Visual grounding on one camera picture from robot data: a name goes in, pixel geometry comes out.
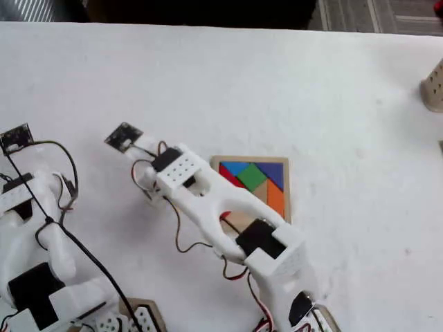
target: wooden block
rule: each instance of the wooden block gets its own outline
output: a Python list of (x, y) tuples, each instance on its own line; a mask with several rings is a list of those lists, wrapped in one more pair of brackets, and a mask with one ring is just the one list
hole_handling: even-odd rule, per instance
[(262, 202), (268, 203), (268, 181), (263, 182), (254, 191), (253, 194)]
[[(243, 232), (253, 221), (254, 217), (240, 211), (232, 211), (225, 217), (227, 221), (232, 223), (240, 232)], [(235, 234), (235, 231), (223, 221), (220, 221), (221, 227), (225, 233)]]

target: blue tangram piece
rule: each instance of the blue tangram piece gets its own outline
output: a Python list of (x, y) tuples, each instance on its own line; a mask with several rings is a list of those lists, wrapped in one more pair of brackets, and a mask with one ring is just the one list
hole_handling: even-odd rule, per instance
[(255, 163), (280, 190), (284, 191), (284, 172), (282, 163)]
[(221, 164), (226, 167), (226, 169), (233, 176), (237, 176), (241, 171), (249, 166), (249, 163), (243, 163), (241, 161), (222, 161)]

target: red wire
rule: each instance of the red wire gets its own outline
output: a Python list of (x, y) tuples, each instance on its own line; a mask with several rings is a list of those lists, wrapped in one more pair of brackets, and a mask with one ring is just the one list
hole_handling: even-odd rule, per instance
[(272, 332), (272, 330), (274, 329), (274, 326), (272, 324), (272, 317), (271, 314), (268, 310), (268, 308), (266, 308), (265, 306), (263, 306), (263, 304), (260, 302), (260, 300), (258, 299), (257, 295), (254, 293), (254, 290), (252, 289), (252, 285), (251, 285), (251, 273), (248, 273), (248, 277), (246, 278), (246, 280), (248, 281), (248, 286), (249, 286), (249, 290), (251, 291), (252, 297), (254, 298), (255, 302), (257, 302), (258, 306), (260, 307), (260, 309), (262, 309), (263, 314), (266, 316), (266, 322), (269, 323), (269, 330), (270, 332)]
[(302, 327), (300, 327), (296, 332), (305, 332), (305, 329), (307, 328), (307, 332), (311, 332), (311, 324), (305, 323)]
[(258, 325), (256, 326), (256, 328), (254, 329), (253, 332), (260, 331), (260, 329), (263, 329), (267, 324), (269, 324), (269, 322), (267, 320), (265, 320), (264, 322), (258, 323)]

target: brown wire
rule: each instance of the brown wire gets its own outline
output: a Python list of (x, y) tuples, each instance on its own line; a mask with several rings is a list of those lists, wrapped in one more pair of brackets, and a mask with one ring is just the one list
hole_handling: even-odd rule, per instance
[(164, 141), (164, 140), (161, 140), (160, 142), (159, 142), (159, 145), (157, 145), (157, 154), (160, 156), (161, 155), (161, 146), (164, 146), (165, 147), (165, 149), (167, 149), (168, 148), (168, 144), (166, 144), (166, 142)]
[(181, 249), (180, 248), (180, 245), (179, 245), (179, 234), (180, 234), (180, 228), (181, 228), (181, 218), (180, 218), (179, 211), (177, 210), (177, 208), (175, 207), (173, 202), (171, 202), (171, 200), (168, 197), (163, 196), (163, 198), (171, 205), (172, 209), (174, 210), (175, 214), (177, 215), (177, 232), (175, 233), (175, 247), (177, 248), (177, 250), (179, 252), (181, 252), (182, 254), (184, 254), (184, 253), (188, 252), (189, 250), (191, 250), (192, 248), (194, 248), (195, 246), (198, 246), (198, 245), (205, 246), (205, 247), (208, 247), (208, 248), (212, 248), (212, 246), (210, 244), (207, 244), (207, 243), (204, 243), (204, 242), (195, 242), (194, 244), (192, 244), (187, 249)]
[(221, 256), (222, 259), (224, 260), (224, 267), (223, 267), (223, 278), (227, 279), (227, 280), (238, 280), (244, 277), (244, 275), (246, 274), (246, 272), (248, 272), (248, 268), (244, 268), (243, 272), (238, 274), (238, 275), (233, 275), (232, 277), (228, 277), (226, 275), (226, 270), (228, 269), (228, 260), (226, 259), (225, 256)]

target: tangram puzzle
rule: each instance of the tangram puzzle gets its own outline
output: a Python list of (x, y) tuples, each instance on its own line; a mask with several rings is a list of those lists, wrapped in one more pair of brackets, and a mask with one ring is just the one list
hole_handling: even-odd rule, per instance
[[(232, 184), (246, 188), (291, 222), (287, 158), (214, 156), (211, 165)], [(225, 213), (224, 217), (243, 230), (255, 216), (232, 211)], [(226, 224), (222, 223), (222, 226), (225, 231), (231, 231)]]

